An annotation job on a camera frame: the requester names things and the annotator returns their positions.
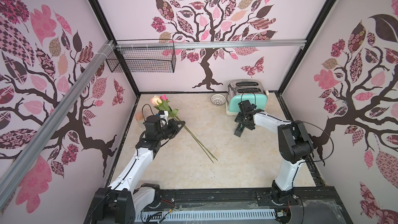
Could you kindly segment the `mint green toaster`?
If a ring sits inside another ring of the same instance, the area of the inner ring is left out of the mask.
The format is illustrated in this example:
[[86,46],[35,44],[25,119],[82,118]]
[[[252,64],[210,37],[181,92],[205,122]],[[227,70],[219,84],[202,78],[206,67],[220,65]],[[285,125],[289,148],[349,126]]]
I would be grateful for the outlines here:
[[237,80],[228,84],[226,114],[236,116],[239,112],[239,103],[248,100],[257,109],[264,110],[268,101],[269,91],[256,80]]

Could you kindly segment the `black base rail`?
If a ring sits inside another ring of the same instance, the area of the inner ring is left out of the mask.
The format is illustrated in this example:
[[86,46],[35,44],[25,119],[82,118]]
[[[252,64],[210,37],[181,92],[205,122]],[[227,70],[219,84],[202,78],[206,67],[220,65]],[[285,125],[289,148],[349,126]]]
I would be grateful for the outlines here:
[[160,204],[143,212],[273,209],[275,220],[210,221],[185,224],[350,224],[342,200],[333,187],[296,187],[282,205],[270,199],[270,188],[160,189]]

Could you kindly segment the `left aluminium frame rail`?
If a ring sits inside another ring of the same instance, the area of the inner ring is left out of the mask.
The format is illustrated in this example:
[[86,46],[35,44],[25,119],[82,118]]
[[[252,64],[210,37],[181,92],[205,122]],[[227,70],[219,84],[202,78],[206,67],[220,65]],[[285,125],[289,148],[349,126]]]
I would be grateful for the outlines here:
[[69,113],[73,104],[77,102],[77,99],[89,84],[97,69],[106,60],[109,54],[113,52],[114,47],[115,41],[108,40],[100,48],[100,50],[95,54],[93,61],[88,64],[85,71],[79,76],[65,97],[57,105],[54,112],[38,129],[37,133],[28,143],[26,148],[23,149],[21,154],[15,159],[3,175],[1,178],[1,208],[5,206],[12,193],[14,193],[22,179],[44,149],[45,145],[51,140],[51,137],[58,129],[58,126]]

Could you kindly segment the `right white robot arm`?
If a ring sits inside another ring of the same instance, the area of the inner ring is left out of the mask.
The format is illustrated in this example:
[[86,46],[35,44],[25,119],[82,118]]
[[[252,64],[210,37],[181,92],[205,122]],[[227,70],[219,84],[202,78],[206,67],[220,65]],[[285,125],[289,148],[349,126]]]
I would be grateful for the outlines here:
[[257,109],[249,100],[238,104],[240,112],[234,135],[240,137],[245,129],[264,127],[278,136],[279,152],[283,158],[278,176],[272,183],[270,199],[275,205],[284,204],[294,194],[294,181],[305,160],[313,152],[313,144],[301,121],[281,120]]

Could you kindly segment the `aluminium frame rail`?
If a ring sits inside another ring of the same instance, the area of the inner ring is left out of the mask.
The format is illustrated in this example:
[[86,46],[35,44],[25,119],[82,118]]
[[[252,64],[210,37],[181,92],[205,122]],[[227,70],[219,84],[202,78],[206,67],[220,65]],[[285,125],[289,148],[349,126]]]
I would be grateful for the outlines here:
[[244,41],[206,41],[206,42],[182,42],[177,43],[173,40],[165,43],[148,42],[144,40],[119,40],[117,48],[174,48],[174,49],[197,49],[197,48],[241,48],[241,47],[284,47],[299,46],[304,47],[307,40],[304,39],[276,39],[276,40],[244,40]]
[[65,97],[57,105],[54,112],[38,129],[37,133],[28,143],[26,148],[23,149],[21,154],[15,159],[3,175],[1,178],[1,208],[5,206],[12,193],[14,193],[22,179],[44,149],[45,145],[51,140],[51,137],[58,129],[58,126],[69,113],[73,104],[77,102],[77,99],[89,84],[97,69],[106,60],[109,54],[113,52],[114,47],[115,41],[108,40],[100,48],[100,50],[95,54],[93,61],[88,64],[85,71],[79,76]]

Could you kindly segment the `patterned white bowl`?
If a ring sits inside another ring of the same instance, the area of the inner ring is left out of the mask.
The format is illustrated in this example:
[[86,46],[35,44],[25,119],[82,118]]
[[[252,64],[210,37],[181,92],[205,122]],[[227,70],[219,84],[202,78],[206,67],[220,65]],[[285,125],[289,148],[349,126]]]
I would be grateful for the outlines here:
[[210,97],[210,101],[215,106],[222,106],[226,103],[227,98],[223,94],[214,94]]

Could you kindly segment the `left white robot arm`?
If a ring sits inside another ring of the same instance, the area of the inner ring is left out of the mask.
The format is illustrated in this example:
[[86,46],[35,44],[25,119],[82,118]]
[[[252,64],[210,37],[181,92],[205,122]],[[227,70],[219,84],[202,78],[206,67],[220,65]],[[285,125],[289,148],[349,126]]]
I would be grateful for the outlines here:
[[139,187],[138,182],[162,145],[185,127],[184,121],[167,120],[167,117],[167,112],[147,117],[145,130],[128,165],[109,186],[95,192],[84,221],[86,224],[133,224],[136,215],[145,207],[160,204],[159,185]]

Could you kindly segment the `rear aluminium frame rail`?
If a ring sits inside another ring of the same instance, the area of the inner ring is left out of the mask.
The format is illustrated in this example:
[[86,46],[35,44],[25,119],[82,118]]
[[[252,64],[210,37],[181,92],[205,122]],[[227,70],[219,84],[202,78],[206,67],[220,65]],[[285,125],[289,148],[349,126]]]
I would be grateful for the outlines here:
[[244,40],[244,41],[206,41],[206,42],[182,42],[177,43],[173,40],[165,43],[148,42],[144,40],[119,40],[117,48],[174,48],[174,49],[197,49],[197,48],[241,48],[241,47],[284,47],[299,46],[304,47],[307,40],[304,39],[276,39],[276,40]]

